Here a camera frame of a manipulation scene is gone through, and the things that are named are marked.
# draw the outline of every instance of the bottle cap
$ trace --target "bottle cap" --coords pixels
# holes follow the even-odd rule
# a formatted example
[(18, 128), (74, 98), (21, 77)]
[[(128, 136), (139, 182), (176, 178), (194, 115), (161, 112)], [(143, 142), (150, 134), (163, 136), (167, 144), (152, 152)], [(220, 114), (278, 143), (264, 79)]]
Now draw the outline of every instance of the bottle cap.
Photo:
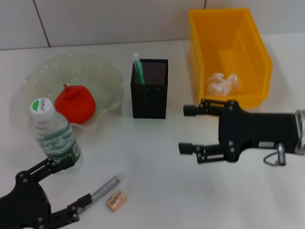
[(35, 120), (46, 122), (53, 116), (55, 108), (49, 99), (39, 98), (30, 105), (30, 112)]

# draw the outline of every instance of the water bottle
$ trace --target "water bottle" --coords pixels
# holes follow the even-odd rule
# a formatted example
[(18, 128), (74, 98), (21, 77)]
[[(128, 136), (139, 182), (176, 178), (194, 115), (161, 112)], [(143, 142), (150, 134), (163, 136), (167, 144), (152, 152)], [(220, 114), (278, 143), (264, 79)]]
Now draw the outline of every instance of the water bottle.
[(35, 119), (36, 139), (43, 152), (56, 163), (71, 156), (74, 167), (79, 167), (82, 163), (81, 149), (67, 119), (55, 111), (52, 102), (47, 98), (32, 102), (30, 111)]

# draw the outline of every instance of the yellow bin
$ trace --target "yellow bin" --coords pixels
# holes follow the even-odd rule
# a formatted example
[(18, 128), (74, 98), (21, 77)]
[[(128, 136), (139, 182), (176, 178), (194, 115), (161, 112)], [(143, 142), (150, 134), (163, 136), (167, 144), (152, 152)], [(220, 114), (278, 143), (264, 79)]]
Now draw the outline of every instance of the yellow bin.
[[(190, 10), (189, 20), (189, 57), (198, 102), (235, 99), (243, 108), (259, 106), (268, 97), (272, 61), (250, 10)], [(230, 96), (206, 96), (206, 80), (213, 73), (235, 73), (241, 89)]]

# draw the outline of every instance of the red ball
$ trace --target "red ball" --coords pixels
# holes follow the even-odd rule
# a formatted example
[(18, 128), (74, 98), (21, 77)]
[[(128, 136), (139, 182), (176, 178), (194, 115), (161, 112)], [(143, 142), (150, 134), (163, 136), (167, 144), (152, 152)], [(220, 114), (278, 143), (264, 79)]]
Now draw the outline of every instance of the red ball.
[(54, 107), (69, 123), (83, 123), (93, 115), (95, 101), (90, 91), (82, 85), (67, 86), (57, 96)]

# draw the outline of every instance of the white table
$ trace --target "white table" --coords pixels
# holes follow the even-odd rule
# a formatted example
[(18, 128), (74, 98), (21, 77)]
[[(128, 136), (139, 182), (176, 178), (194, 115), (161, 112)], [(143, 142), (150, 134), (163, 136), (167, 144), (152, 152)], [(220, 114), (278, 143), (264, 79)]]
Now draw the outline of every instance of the white table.
[[(305, 108), (305, 33), (263, 35), (263, 39), (274, 70), (261, 111)], [(0, 196), (12, 190), (19, 171), (45, 158), (13, 113), (11, 101), (22, 80), (37, 64), (58, 54), (92, 52), (123, 73), (122, 111), (107, 114), (95, 131), (78, 133), (84, 157), (79, 171), (49, 176), (41, 185), (57, 211), (125, 170), (127, 178), (119, 188), (128, 201), (111, 212), (106, 200), (114, 190), (67, 229), (304, 228), (305, 157), (287, 155), (286, 167), (273, 168), (263, 163), (267, 150), (247, 150), (234, 164), (197, 165), (195, 156), (179, 154), (179, 142), (218, 142), (217, 118), (183, 116), (183, 105), (194, 103), (187, 50), (188, 41), (169, 41), (1, 51)], [(169, 59), (165, 120), (132, 118), (133, 52)]]

